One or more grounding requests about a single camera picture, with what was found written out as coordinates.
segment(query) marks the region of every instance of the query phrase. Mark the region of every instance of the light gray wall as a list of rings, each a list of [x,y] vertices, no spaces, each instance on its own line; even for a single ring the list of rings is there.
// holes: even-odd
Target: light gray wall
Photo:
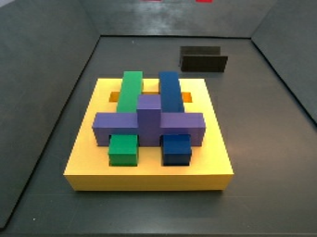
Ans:
[[[317,121],[317,1],[278,0],[252,41]]]
[[[0,8],[0,228],[97,39],[76,0],[17,0]]]
[[[245,37],[275,0],[80,0],[101,35]]]

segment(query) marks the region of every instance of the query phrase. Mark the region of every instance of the yellow base block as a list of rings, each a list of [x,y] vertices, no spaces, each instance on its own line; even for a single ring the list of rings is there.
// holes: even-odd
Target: yellow base block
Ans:
[[[77,191],[223,190],[232,177],[223,138],[203,79],[180,79],[180,90],[191,93],[185,112],[201,112],[205,121],[203,145],[191,148],[188,167],[163,167],[160,148],[138,147],[136,167],[110,167],[108,148],[97,147],[92,133],[96,112],[114,112],[110,93],[120,92],[121,79],[98,79],[86,108],[64,177]],[[142,79],[142,92],[159,91],[157,79]]]

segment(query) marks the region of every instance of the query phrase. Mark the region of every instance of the dark green block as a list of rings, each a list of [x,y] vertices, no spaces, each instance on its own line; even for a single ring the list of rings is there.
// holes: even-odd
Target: dark green block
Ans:
[[[125,71],[116,112],[136,112],[138,94],[141,94],[141,71]]]
[[[110,135],[108,158],[113,167],[137,166],[137,135]]]

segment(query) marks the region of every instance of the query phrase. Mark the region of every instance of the purple cross block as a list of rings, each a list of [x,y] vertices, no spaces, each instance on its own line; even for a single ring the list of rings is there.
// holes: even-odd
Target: purple cross block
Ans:
[[[98,146],[108,146],[109,135],[137,134],[136,113],[96,113],[92,124]]]
[[[161,113],[161,134],[188,134],[191,146],[201,146],[205,123],[201,113]]]
[[[137,102],[138,145],[159,146],[160,95],[141,94]]]

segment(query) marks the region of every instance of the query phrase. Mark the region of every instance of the blue vertical block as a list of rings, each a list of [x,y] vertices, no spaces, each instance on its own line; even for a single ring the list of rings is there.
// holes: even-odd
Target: blue vertical block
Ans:
[[[175,71],[161,71],[157,77],[161,112],[183,113],[184,108],[177,73]]]
[[[161,165],[188,166],[191,163],[191,136],[161,135]]]

